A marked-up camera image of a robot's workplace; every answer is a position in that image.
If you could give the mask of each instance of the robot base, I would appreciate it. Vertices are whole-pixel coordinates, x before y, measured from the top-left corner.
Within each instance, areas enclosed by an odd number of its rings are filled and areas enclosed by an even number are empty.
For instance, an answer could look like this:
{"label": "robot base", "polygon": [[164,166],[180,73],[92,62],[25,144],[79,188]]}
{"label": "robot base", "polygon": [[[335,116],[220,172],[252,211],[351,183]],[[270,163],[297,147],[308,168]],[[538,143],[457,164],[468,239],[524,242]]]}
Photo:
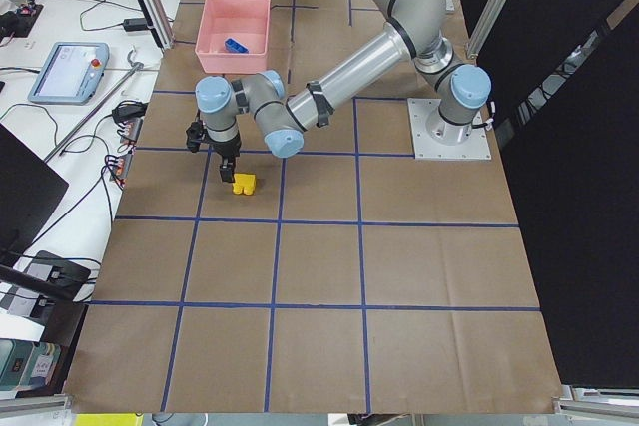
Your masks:
{"label": "robot base", "polygon": [[[412,145],[417,160],[491,160],[488,139],[484,129],[473,129],[472,134],[462,144],[450,147],[435,140],[426,130],[426,119],[439,106],[439,99],[408,99]],[[480,124],[481,114],[477,113],[474,123]]]}

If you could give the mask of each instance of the pink bin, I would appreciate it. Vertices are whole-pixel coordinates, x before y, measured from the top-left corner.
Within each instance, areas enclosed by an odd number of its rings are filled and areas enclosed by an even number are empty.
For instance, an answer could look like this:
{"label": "pink bin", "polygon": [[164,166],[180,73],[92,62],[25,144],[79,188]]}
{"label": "pink bin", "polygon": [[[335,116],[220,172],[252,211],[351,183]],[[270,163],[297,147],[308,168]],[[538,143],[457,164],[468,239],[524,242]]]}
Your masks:
{"label": "pink bin", "polygon": [[[271,0],[205,0],[196,55],[208,74],[254,74],[267,69]],[[248,54],[229,53],[233,39]]]}

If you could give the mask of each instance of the paper surface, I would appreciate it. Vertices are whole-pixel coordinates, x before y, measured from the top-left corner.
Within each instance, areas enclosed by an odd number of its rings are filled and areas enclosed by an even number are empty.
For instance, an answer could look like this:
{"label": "paper surface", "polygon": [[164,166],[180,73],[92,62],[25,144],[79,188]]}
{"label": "paper surface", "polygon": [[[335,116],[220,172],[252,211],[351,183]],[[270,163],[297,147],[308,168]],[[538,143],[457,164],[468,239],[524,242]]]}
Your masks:
{"label": "paper surface", "polygon": [[[405,98],[435,93],[405,63],[285,161],[239,116],[237,171],[258,184],[234,196],[219,157],[176,134],[205,76],[188,43],[203,1],[174,24],[185,43],[166,52],[113,225],[76,408],[550,412],[558,376],[494,136],[487,162],[415,161]],[[292,95],[384,24],[370,0],[272,7],[269,67]],[[462,49],[458,5],[443,31]]]}

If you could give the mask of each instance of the yellow block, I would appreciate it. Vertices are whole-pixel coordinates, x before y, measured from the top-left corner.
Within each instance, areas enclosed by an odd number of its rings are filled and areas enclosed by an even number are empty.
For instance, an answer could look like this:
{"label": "yellow block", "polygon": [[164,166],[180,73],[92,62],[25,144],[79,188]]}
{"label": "yellow block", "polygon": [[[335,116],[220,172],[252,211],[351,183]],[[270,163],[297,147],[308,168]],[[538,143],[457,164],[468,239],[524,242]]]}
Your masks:
{"label": "yellow block", "polygon": [[235,174],[233,193],[236,195],[252,195],[256,190],[256,176],[253,174]]}
{"label": "yellow block", "polygon": [[79,414],[74,426],[141,426],[142,416],[127,414]]}

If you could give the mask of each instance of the electronic device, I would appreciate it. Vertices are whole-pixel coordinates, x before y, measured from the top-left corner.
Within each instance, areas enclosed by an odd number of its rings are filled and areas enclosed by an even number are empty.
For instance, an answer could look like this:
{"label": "electronic device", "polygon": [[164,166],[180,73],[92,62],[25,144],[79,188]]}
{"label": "electronic device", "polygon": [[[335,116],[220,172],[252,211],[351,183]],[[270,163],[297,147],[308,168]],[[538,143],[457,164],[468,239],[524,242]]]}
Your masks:
{"label": "electronic device", "polygon": [[0,40],[5,37],[28,37],[42,9],[40,4],[28,3],[0,15]]}
{"label": "electronic device", "polygon": [[27,98],[35,104],[84,104],[98,88],[108,61],[107,44],[57,42]]}
{"label": "electronic device", "polygon": [[40,281],[49,283],[47,289],[63,288],[69,297],[75,297],[87,282],[91,270],[46,250],[38,251],[25,274],[30,276],[21,285],[13,285],[0,299],[0,308],[14,316],[22,316],[40,324],[46,324],[51,314],[52,301],[47,291],[39,291]]}
{"label": "electronic device", "polygon": [[0,264],[13,265],[49,219],[69,184],[0,125]]}
{"label": "electronic device", "polygon": [[57,344],[0,339],[0,391],[38,389],[51,381],[61,348]]}
{"label": "electronic device", "polygon": [[26,273],[11,266],[32,244],[69,185],[2,125],[0,152],[0,281],[37,293],[18,294],[35,298],[27,315],[43,319],[45,312],[36,311],[44,308],[40,296],[73,299],[89,269],[48,251],[40,251],[41,259],[33,260]]}

